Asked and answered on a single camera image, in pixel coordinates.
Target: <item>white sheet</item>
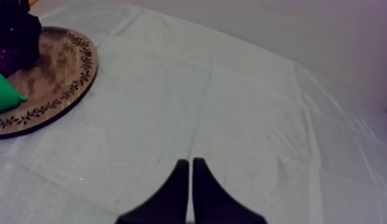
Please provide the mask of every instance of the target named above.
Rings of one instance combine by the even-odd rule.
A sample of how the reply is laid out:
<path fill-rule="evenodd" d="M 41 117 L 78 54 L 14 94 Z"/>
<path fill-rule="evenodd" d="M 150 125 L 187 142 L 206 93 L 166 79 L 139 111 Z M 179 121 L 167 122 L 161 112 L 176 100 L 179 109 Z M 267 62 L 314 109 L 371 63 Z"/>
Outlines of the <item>white sheet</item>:
<path fill-rule="evenodd" d="M 271 224 L 387 224 L 381 109 L 257 46 L 122 1 L 33 10 L 90 37 L 100 68 L 62 119 L 0 141 L 0 224 L 113 223 L 196 156 Z"/>

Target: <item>white wall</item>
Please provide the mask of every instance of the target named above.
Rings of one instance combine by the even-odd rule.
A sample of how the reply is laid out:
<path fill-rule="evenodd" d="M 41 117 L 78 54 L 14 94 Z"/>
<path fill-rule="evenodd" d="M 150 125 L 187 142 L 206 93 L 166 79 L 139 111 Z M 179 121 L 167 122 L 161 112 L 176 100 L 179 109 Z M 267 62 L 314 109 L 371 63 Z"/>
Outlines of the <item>white wall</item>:
<path fill-rule="evenodd" d="M 220 30 L 387 107 L 387 0 L 128 0 Z"/>

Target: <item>decoration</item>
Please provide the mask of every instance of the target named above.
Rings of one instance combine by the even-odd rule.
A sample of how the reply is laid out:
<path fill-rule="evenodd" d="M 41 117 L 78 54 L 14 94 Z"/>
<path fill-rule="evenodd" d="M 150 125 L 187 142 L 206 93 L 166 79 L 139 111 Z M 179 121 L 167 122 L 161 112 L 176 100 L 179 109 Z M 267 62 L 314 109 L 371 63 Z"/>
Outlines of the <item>decoration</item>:
<path fill-rule="evenodd" d="M 27 97 L 18 94 L 15 87 L 0 74 L 0 112 L 18 107 Z"/>

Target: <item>green balloon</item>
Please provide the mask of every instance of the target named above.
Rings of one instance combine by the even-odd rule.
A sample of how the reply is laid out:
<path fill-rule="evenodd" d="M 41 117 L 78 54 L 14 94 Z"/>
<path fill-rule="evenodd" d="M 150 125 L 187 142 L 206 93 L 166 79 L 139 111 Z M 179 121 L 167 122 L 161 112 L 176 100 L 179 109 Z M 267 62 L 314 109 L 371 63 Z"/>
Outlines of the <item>green balloon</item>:
<path fill-rule="evenodd" d="M 27 97 L 18 94 L 15 87 L 0 74 L 0 112 L 18 107 Z"/>

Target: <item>round wooden tray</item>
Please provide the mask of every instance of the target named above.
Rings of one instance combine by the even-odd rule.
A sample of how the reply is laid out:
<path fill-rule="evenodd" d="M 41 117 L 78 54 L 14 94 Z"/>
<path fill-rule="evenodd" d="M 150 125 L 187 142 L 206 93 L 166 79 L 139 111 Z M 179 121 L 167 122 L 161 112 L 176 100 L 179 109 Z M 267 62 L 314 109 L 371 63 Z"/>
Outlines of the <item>round wooden tray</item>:
<path fill-rule="evenodd" d="M 29 100 L 0 114 L 0 138 L 30 133 L 53 122 L 79 102 L 95 79 L 96 49 L 81 33 L 43 27 L 39 50 L 40 59 L 32 69 L 8 78 Z"/>

